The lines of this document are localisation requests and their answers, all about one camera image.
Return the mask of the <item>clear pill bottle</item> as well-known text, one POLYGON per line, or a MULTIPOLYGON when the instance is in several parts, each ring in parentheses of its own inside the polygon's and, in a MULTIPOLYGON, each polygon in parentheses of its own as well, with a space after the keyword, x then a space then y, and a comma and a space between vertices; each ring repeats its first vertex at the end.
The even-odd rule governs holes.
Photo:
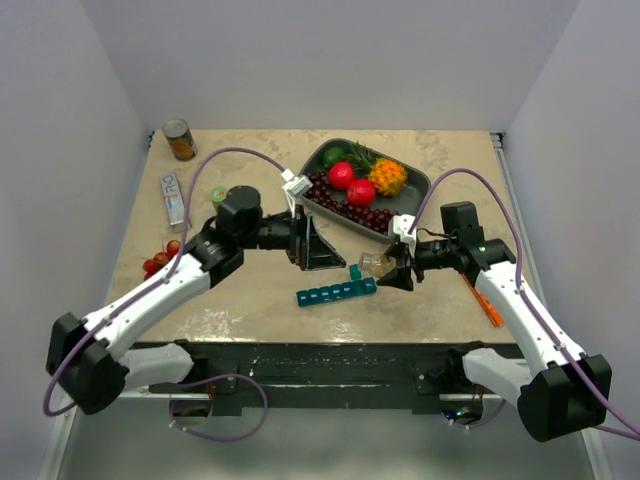
POLYGON ((382 278, 396 268, 396 259, 382 253, 362 253, 358 268, 363 274, 382 278))

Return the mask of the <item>teal weekly pill organizer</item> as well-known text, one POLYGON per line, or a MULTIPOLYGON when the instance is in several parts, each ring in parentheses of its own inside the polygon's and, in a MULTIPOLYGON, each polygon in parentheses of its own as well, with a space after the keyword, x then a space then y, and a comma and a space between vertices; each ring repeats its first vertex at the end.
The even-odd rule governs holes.
POLYGON ((373 277, 364 277, 356 264, 349 266, 350 280, 296 292, 297 305, 300 308, 350 300, 373 295, 377 284, 373 277))

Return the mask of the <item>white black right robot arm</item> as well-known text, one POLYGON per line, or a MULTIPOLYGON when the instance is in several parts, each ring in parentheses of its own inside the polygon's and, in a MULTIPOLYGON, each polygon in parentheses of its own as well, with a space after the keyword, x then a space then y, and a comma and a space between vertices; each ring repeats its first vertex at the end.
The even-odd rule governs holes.
POLYGON ((471 202, 441 207, 442 239, 420 242, 410 233, 411 215, 389 224, 395 242, 387 250, 395 267, 378 285, 410 291, 427 270, 453 269, 501 316, 525 364, 482 342, 453 347, 439 382, 459 393, 482 386, 513 405, 535 440, 549 441, 601 425, 612 370, 601 355, 589 356, 561 331, 539 299, 527 291, 516 258, 501 239, 486 239, 471 202))

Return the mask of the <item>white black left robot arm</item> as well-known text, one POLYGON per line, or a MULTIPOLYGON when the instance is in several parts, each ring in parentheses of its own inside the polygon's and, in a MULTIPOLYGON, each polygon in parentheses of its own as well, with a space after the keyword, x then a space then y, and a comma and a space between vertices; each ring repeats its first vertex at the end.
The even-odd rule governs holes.
POLYGON ((264 215, 255 188, 233 187, 216 216, 158 273, 96 312, 83 318, 66 313, 54 322, 45 364, 52 383, 83 413, 104 410, 132 376, 124 363, 131 346, 173 310, 239 269, 247 250, 281 250, 302 271, 346 265, 302 206, 264 215))

